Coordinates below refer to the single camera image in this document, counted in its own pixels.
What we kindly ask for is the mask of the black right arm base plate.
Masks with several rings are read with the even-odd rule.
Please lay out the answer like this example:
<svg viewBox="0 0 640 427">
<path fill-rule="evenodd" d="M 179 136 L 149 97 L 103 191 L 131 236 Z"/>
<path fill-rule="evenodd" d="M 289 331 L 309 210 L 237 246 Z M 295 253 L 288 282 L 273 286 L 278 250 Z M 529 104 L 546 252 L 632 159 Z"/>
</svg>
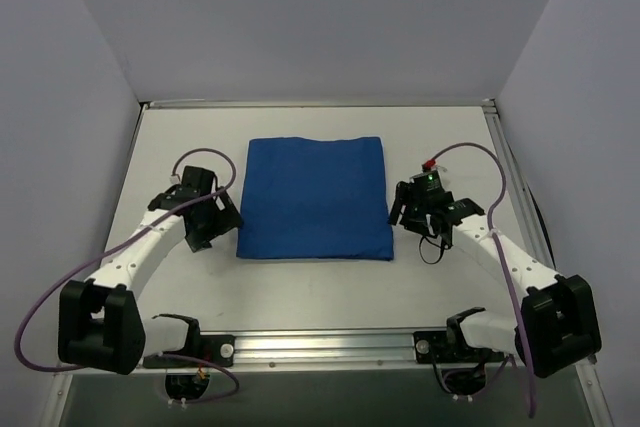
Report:
<svg viewBox="0 0 640 427">
<path fill-rule="evenodd" d="M 505 355 L 490 349 L 456 347 L 450 343 L 445 330 L 420 330 L 412 333 L 415 360 L 418 364 L 479 364 L 496 363 Z"/>
</svg>

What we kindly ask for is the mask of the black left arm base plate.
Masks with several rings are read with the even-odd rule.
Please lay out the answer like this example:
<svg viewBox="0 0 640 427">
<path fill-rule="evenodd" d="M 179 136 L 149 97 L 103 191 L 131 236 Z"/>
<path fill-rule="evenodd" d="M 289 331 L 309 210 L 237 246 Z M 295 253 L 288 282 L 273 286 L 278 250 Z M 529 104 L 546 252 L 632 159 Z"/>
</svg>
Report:
<svg viewBox="0 0 640 427">
<path fill-rule="evenodd" d="M 221 367 L 234 363 L 236 338 L 230 334 L 201 334 L 195 347 L 185 347 L 171 355 L 193 357 Z"/>
</svg>

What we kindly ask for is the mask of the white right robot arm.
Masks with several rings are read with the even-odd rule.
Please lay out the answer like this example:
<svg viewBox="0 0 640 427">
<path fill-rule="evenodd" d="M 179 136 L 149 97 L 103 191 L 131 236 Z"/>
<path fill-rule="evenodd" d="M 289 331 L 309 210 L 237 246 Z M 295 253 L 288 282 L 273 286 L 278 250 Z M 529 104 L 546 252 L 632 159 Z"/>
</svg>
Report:
<svg viewBox="0 0 640 427">
<path fill-rule="evenodd" d="M 539 378 L 582 361 L 602 348 L 593 293 L 579 275 L 564 277 L 491 226 L 469 198 L 455 199 L 436 171 L 396 185 L 389 222 L 424 240 L 455 248 L 504 282 L 515 296 L 510 316 L 474 307 L 448 318 L 444 347 L 455 359 L 477 350 L 516 355 Z"/>
</svg>

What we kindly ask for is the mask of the blue surgical drape cloth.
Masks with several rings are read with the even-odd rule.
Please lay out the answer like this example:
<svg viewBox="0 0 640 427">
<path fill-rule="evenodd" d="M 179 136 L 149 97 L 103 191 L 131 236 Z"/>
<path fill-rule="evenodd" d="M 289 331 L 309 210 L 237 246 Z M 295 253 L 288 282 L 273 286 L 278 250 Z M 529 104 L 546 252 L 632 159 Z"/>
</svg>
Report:
<svg viewBox="0 0 640 427">
<path fill-rule="evenodd" d="M 393 260 L 380 138 L 251 140 L 241 216 L 242 259 Z"/>
</svg>

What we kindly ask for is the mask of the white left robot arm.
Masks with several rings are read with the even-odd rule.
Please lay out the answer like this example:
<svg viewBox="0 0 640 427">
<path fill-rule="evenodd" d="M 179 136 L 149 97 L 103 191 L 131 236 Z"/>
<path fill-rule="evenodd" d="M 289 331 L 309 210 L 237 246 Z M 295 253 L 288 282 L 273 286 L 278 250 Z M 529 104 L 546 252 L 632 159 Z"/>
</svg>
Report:
<svg viewBox="0 0 640 427">
<path fill-rule="evenodd" d="M 127 375 L 146 359 L 167 355 L 179 366 L 202 352 L 197 319 L 160 313 L 144 318 L 138 298 L 169 253 L 192 252 L 239 228 L 243 220 L 227 192 L 216 193 L 214 172 L 193 166 L 153 198 L 139 227 L 106 264 L 59 295 L 58 357 L 79 367 Z"/>
</svg>

